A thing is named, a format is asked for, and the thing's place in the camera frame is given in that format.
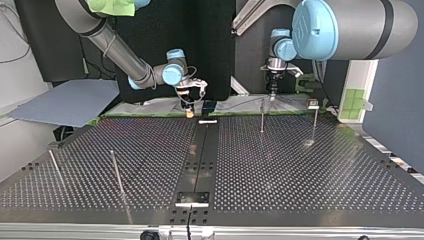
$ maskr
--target white wall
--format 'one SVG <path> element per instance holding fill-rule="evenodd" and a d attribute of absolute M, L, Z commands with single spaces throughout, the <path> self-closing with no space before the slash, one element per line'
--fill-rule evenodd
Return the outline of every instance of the white wall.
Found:
<path fill-rule="evenodd" d="M 13 0 L 0 1 L 14 7 Z M 0 62 L 21 56 L 28 47 L 13 31 L 2 12 L 22 32 L 19 20 L 8 10 L 3 10 L 0 10 Z M 43 154 L 54 140 L 53 125 L 2 117 L 17 105 L 47 90 L 31 52 L 22 60 L 0 63 L 0 181 Z"/>

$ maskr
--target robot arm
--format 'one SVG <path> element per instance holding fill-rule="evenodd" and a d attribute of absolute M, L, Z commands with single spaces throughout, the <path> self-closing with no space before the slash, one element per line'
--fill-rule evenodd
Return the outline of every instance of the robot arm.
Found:
<path fill-rule="evenodd" d="M 134 80 L 139 88 L 155 85 L 151 67 L 125 44 L 106 22 L 106 16 L 90 11 L 85 1 L 56 0 L 56 6 L 68 25 L 90 39 L 101 51 Z"/>
<path fill-rule="evenodd" d="M 203 99 L 208 84 L 200 79 L 192 79 L 194 74 L 188 72 L 183 50 L 170 50 L 166 54 L 168 63 L 152 68 L 112 30 L 106 22 L 107 16 L 91 12 L 85 0 L 56 0 L 56 6 L 75 32 L 90 39 L 128 75 L 133 89 L 171 85 L 181 99 L 187 117 L 194 116 L 195 101 L 190 99 L 190 91 L 192 88 L 200 88 L 200 97 Z"/>

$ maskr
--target cable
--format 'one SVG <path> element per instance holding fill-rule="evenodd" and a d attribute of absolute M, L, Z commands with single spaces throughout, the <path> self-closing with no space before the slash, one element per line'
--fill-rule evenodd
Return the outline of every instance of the cable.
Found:
<path fill-rule="evenodd" d="M 193 69 L 193 72 L 188 76 L 188 78 L 192 78 L 197 73 L 197 68 L 195 66 L 188 66 L 187 69 Z"/>
<path fill-rule="evenodd" d="M 16 12 L 16 10 L 15 9 L 13 9 L 11 6 L 9 6 L 9 5 L 7 5 L 7 4 L 5 4 L 5 3 L 3 3 L 3 2 L 0 2 L 0 7 L 4 7 L 4 8 L 6 8 L 6 9 L 8 9 L 9 11 L 11 11 L 15 16 L 16 16 L 16 18 L 18 18 L 18 20 L 20 20 L 20 17 L 19 17 L 19 14 Z M 21 33 L 19 33 L 19 31 L 15 28 L 15 26 L 12 24 L 12 22 L 10 21 L 10 19 L 6 16 L 6 14 L 5 13 L 3 13 L 3 16 L 4 16 L 4 18 L 6 19 L 6 21 L 9 23 L 9 25 L 12 27 L 12 29 L 13 29 L 13 31 L 16 33 L 16 35 L 22 40 L 22 41 L 24 41 L 27 45 L 28 45 L 28 48 L 27 48 L 27 50 L 26 50 L 26 52 L 23 54 L 23 55 L 21 55 L 20 57 L 17 57 L 17 58 L 14 58 L 14 59 L 10 59 L 10 60 L 6 60 L 6 61 L 0 61 L 0 64 L 5 64 L 5 63 L 11 63 L 11 62 L 16 62 L 16 61 L 19 61 L 19 60 L 21 60 L 21 59 L 23 59 L 23 58 L 25 58 L 28 54 L 29 54 L 29 52 L 31 51 L 31 46 L 28 44 L 28 41 L 26 40 L 26 38 L 24 37 L 24 34 L 21 34 Z"/>
<path fill-rule="evenodd" d="M 7 5 L 6 3 L 0 2 L 0 7 L 4 7 L 6 9 L 9 9 L 9 11 L 11 11 L 18 20 L 20 20 L 21 18 L 19 17 L 18 12 L 13 9 L 11 6 Z M 28 40 L 25 38 L 25 33 L 20 33 L 18 31 L 18 29 L 15 28 L 15 25 L 13 25 L 13 23 L 10 21 L 10 19 L 6 16 L 5 13 L 3 13 L 3 16 L 6 18 L 6 21 L 10 24 L 10 26 L 12 27 L 13 31 L 16 32 L 16 34 L 19 36 L 20 39 L 22 39 L 22 41 L 24 41 L 26 44 L 28 44 Z"/>
<path fill-rule="evenodd" d="M 109 52 L 110 48 L 112 47 L 113 42 L 116 40 L 116 31 L 113 34 L 112 40 L 107 44 L 106 50 L 103 52 L 103 57 L 107 57 L 107 53 Z"/>
<path fill-rule="evenodd" d="M 102 65 L 102 68 L 106 71 L 108 71 L 109 73 L 113 73 L 116 74 L 115 71 L 109 70 L 106 66 L 105 66 L 105 62 L 104 62 L 104 57 L 103 54 L 100 52 L 100 64 Z"/>
<path fill-rule="evenodd" d="M 90 62 L 87 60 L 86 54 L 85 54 L 85 49 L 84 49 L 84 45 L 82 44 L 82 40 L 81 40 L 81 36 L 78 36 L 78 40 L 81 46 L 81 54 L 82 54 L 82 58 L 84 59 L 84 61 L 87 63 L 87 65 L 90 65 L 92 68 L 94 68 L 94 70 L 99 72 L 99 77 L 98 78 L 102 78 L 102 75 L 105 75 L 106 77 L 110 78 L 110 79 L 115 79 L 116 75 L 114 77 L 110 76 L 109 74 L 103 72 L 101 70 L 101 68 L 99 66 L 97 66 L 96 64 Z"/>
<path fill-rule="evenodd" d="M 184 103 L 186 103 L 186 104 L 189 104 L 189 105 L 199 103 L 199 102 L 203 101 L 203 98 L 205 97 L 205 96 L 200 96 L 200 99 L 198 99 L 198 100 L 196 100 L 196 101 L 194 101 L 194 102 L 189 102 L 189 101 L 186 101 L 185 99 L 183 99 L 183 98 L 180 96 L 180 94 L 178 94 L 178 89 L 177 89 L 176 87 L 175 87 L 174 89 L 175 89 L 175 93 L 177 93 L 178 98 L 179 98 L 182 102 L 184 102 Z"/>
<path fill-rule="evenodd" d="M 314 64 L 314 66 L 315 66 L 315 68 L 316 68 L 316 70 L 317 70 L 316 77 L 318 78 L 318 82 L 321 84 L 322 91 L 324 92 L 325 97 L 328 99 L 328 101 L 330 102 L 330 104 L 331 104 L 331 106 L 333 107 L 334 111 L 336 111 L 337 115 L 339 115 L 339 110 L 338 110 L 338 108 L 336 107 L 336 105 L 334 104 L 334 102 L 333 102 L 333 101 L 331 101 L 330 96 L 328 95 L 327 91 L 325 90 L 325 87 L 324 87 L 324 81 L 323 81 L 323 79 L 322 79 L 321 75 L 319 74 L 318 64 L 317 64 L 318 62 L 317 62 L 317 61 L 315 61 L 315 60 L 313 60 L 313 61 L 312 61 L 312 63 Z"/>
<path fill-rule="evenodd" d="M 188 214 L 188 220 L 187 220 L 187 240 L 191 240 L 191 231 L 190 231 L 190 219 L 191 219 L 191 208 L 190 213 Z"/>
<path fill-rule="evenodd" d="M 25 57 L 29 54 L 29 52 L 30 52 L 30 51 L 31 51 L 31 47 L 28 47 L 28 49 L 27 49 L 27 51 L 24 53 L 24 55 L 22 55 L 22 56 L 20 56 L 20 57 L 17 57 L 17 58 L 15 58 L 15 59 L 10 59 L 10 60 L 7 60 L 7 61 L 0 61 L 0 64 L 4 64 L 4 63 L 11 63 L 11 62 L 19 61 L 19 60 L 21 60 L 21 59 L 25 58 Z"/>

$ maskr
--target end effector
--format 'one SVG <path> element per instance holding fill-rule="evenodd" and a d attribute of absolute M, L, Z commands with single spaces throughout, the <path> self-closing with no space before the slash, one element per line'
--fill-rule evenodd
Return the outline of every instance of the end effector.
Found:
<path fill-rule="evenodd" d="M 275 100 L 278 82 L 284 79 L 287 72 L 296 78 L 303 75 L 300 68 L 290 63 L 296 56 L 297 52 L 293 40 L 290 38 L 290 30 L 274 29 L 271 33 L 269 57 L 266 65 L 261 68 L 261 70 L 267 71 L 267 89 L 270 93 L 270 101 Z"/>
<path fill-rule="evenodd" d="M 130 86 L 135 89 L 144 89 L 148 87 L 155 88 L 157 85 L 167 84 L 175 88 L 175 92 L 181 100 L 181 106 L 186 112 L 188 118 L 194 116 L 194 104 L 201 101 L 206 95 L 207 82 L 201 79 L 193 78 L 197 69 L 187 65 L 184 51 L 182 49 L 173 49 L 167 52 L 166 57 L 168 63 L 150 68 L 150 74 L 146 79 L 139 81 L 128 77 Z M 189 69 L 194 69 L 194 72 L 189 73 Z M 191 98 L 191 90 L 199 89 L 200 100 Z"/>

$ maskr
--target black panel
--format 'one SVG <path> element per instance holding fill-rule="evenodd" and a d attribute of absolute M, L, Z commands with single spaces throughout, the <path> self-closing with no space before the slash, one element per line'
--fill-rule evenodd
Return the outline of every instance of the black panel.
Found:
<path fill-rule="evenodd" d="M 234 14 L 234 0 L 153 0 L 135 17 L 120 17 L 118 32 L 152 66 L 166 63 L 168 50 L 184 49 L 188 64 L 198 68 L 196 77 L 209 84 L 206 99 L 223 101 L 234 65 Z M 134 91 L 120 70 L 118 82 L 123 100 L 130 103 L 175 95 L 169 86 Z"/>
<path fill-rule="evenodd" d="M 78 35 L 66 24 L 54 0 L 15 0 L 22 27 L 45 82 L 85 77 Z"/>
<path fill-rule="evenodd" d="M 339 106 L 342 99 L 343 88 L 346 82 L 349 61 L 330 60 L 327 61 L 325 70 L 324 87 L 334 105 Z M 312 97 L 326 98 L 323 91 L 315 91 Z"/>
<path fill-rule="evenodd" d="M 405 2 L 418 14 L 418 33 L 402 53 L 379 61 L 369 100 L 374 109 L 365 114 L 364 129 L 424 173 L 424 1 Z"/>

